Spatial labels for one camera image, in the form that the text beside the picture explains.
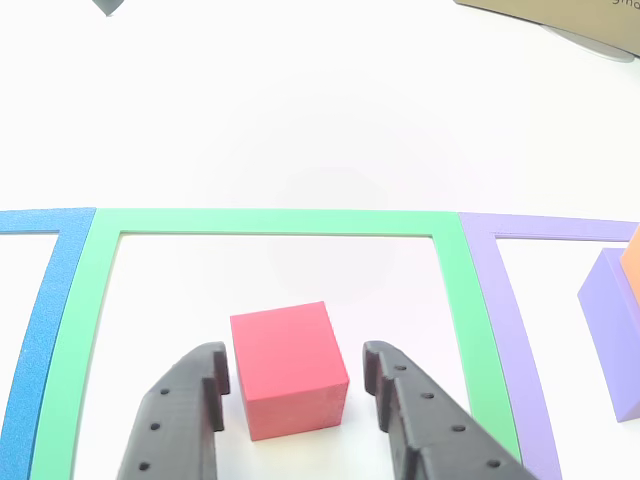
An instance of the red cube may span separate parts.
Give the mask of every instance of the red cube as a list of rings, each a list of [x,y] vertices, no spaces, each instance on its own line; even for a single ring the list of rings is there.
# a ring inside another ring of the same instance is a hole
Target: red cube
[[[231,317],[252,440],[342,421],[349,376],[324,302]]]

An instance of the white backdrop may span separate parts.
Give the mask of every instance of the white backdrop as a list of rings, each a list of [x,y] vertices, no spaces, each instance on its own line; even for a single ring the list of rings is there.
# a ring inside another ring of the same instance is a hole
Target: white backdrop
[[[89,0],[9,2],[0,68],[3,210],[379,208],[640,219],[640,62],[610,62],[538,26],[448,0],[125,0],[112,18]],[[0,406],[55,237],[30,238],[0,236],[0,284],[9,292],[0,296]],[[607,411],[575,297],[600,246],[575,245],[505,241],[501,249],[565,477],[604,476],[617,462],[617,478],[635,478],[630,452],[640,432]],[[142,393],[185,350],[228,339],[228,315],[316,300],[328,303],[352,376],[344,428],[252,444],[237,397],[225,399],[221,473],[389,478],[386,438],[375,432],[374,405],[359,383],[359,343],[395,341],[396,324],[424,329],[396,343],[466,405],[443,295],[426,240],[126,238],[104,307],[76,479],[114,478]],[[353,326],[363,319],[366,329]],[[572,355],[560,348],[564,337],[545,334],[560,332],[553,319],[576,339]],[[116,375],[130,395],[100,397]],[[588,399],[579,397],[585,385]],[[104,469],[90,471],[101,438],[112,440],[106,450],[101,444]],[[363,443],[353,453],[342,448],[355,439]],[[606,454],[590,450],[598,445]],[[319,449],[333,462],[318,464]],[[301,464],[282,461],[292,450]]]

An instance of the green square frame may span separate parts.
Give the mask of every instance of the green square frame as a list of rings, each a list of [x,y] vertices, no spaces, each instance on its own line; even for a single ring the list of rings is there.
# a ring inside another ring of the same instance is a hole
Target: green square frame
[[[496,342],[457,213],[98,209],[69,292],[49,369],[31,480],[70,480],[72,477],[94,337],[122,234],[432,238],[446,286],[472,413],[520,460]]]

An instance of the dark object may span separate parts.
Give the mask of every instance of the dark object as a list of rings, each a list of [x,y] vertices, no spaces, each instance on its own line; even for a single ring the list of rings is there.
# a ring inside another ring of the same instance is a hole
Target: dark object
[[[400,350],[367,342],[363,353],[396,480],[535,480]]]
[[[365,343],[364,374],[396,480],[535,480],[393,345]],[[224,343],[184,356],[142,399],[118,480],[216,480],[214,432],[224,430],[228,393]]]
[[[124,0],[93,0],[102,12],[109,16],[115,12]]]
[[[185,355],[142,399],[118,480],[215,480],[214,432],[229,393],[224,343]]]

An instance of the blue frame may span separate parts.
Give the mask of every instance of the blue frame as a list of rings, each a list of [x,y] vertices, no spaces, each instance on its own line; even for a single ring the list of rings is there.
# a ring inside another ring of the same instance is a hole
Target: blue frame
[[[28,480],[62,313],[95,208],[0,212],[0,234],[57,233],[22,342],[0,436],[0,480]]]

